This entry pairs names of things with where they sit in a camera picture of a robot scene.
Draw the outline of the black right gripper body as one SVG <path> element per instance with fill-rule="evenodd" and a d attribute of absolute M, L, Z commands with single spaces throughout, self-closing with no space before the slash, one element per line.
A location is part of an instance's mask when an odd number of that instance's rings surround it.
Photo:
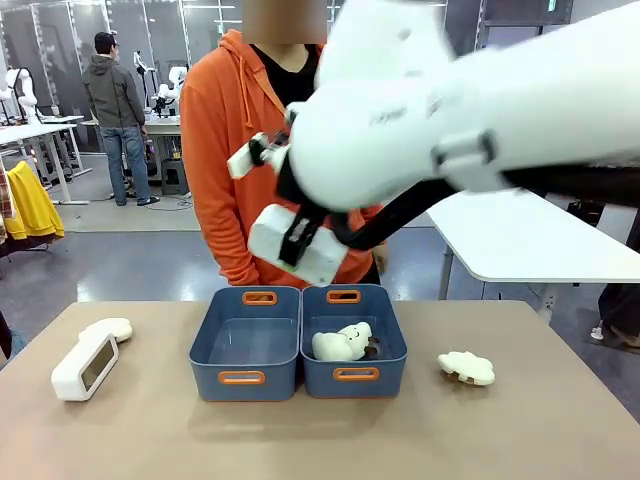
<path fill-rule="evenodd" d="M 292 168 L 291 155 L 285 153 L 283 164 L 278 173 L 276 194 L 295 208 L 301 217 L 327 217 L 333 212 L 310 199 L 301 188 Z"/>

